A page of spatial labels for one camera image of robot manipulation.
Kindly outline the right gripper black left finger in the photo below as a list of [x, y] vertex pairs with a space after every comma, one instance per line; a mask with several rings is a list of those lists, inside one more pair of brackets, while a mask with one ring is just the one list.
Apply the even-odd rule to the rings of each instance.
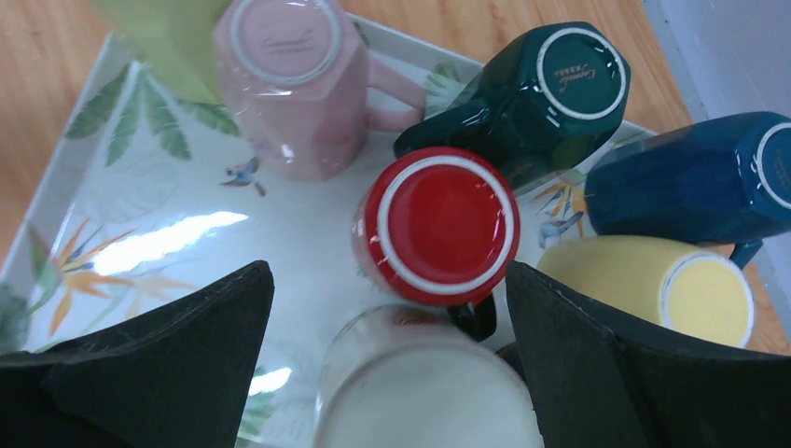
[[231, 447], [274, 296], [253, 261], [181, 299], [1, 358], [5, 447]]

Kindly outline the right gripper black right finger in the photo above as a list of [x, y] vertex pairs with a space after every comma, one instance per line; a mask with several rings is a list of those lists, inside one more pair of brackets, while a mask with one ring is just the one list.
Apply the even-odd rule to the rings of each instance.
[[506, 289], [546, 446], [789, 445], [789, 357], [663, 328], [517, 261]]

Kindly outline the red mug black handle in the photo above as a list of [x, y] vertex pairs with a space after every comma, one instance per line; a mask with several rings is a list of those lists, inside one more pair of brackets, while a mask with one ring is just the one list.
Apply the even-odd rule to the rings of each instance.
[[481, 156], [429, 147], [385, 168], [351, 227], [362, 272], [398, 297], [443, 309], [482, 342], [497, 330], [493, 291], [520, 245], [520, 211]]

